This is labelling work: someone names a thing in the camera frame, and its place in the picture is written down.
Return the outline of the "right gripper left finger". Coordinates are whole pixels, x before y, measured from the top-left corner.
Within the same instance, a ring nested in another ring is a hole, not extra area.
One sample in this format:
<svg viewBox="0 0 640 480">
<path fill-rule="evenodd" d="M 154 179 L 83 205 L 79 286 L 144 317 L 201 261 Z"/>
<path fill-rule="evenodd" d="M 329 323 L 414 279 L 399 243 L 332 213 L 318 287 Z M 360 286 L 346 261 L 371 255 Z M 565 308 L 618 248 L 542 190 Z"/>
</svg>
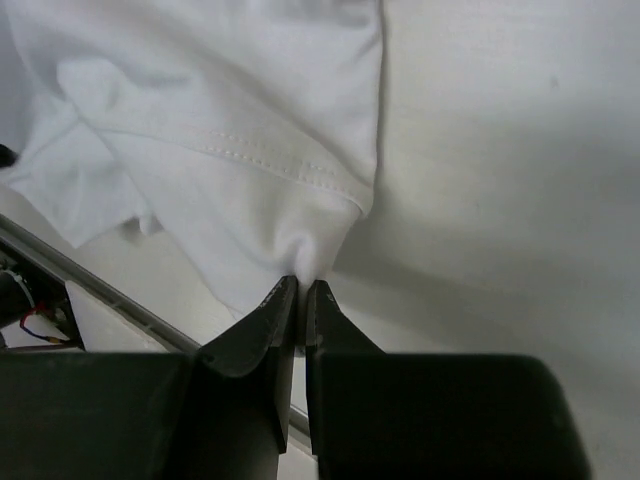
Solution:
<svg viewBox="0 0 640 480">
<path fill-rule="evenodd" d="M 198 365 L 213 388 L 214 417 L 255 411 L 279 452 L 287 449 L 298 281 L 284 276 L 264 300 L 197 352 Z"/>
</svg>

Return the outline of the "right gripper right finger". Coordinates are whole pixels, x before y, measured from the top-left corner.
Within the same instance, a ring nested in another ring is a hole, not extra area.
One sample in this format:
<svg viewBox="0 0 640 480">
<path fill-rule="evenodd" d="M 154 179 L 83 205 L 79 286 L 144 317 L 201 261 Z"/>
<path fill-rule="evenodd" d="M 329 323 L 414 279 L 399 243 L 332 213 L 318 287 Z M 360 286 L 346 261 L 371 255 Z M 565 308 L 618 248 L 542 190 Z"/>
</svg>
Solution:
<svg viewBox="0 0 640 480">
<path fill-rule="evenodd" d="M 313 452 L 381 453 L 386 356 L 341 311 L 326 281 L 316 281 L 308 293 L 305 350 Z"/>
</svg>

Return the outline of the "white fabric skirt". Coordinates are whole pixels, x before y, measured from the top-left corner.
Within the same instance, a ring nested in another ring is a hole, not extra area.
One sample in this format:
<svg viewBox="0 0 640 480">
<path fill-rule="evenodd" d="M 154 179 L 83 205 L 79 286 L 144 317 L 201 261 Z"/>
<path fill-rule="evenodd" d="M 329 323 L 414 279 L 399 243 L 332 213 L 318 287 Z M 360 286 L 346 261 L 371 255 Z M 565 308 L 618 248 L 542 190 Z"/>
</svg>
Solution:
<svg viewBox="0 0 640 480">
<path fill-rule="evenodd" d="M 5 1 L 4 186 L 73 246 L 166 232 L 236 315 L 332 268 L 374 199 L 376 1 Z"/>
</svg>

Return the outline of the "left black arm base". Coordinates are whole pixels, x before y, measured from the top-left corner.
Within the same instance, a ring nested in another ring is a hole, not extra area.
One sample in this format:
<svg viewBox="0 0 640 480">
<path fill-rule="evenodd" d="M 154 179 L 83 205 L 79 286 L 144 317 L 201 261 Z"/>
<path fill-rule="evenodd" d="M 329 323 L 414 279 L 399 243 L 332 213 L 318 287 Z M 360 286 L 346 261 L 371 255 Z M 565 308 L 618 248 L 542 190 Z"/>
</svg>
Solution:
<svg viewBox="0 0 640 480">
<path fill-rule="evenodd" d="M 1 351 L 83 349 L 63 279 L 2 240 Z"/>
</svg>

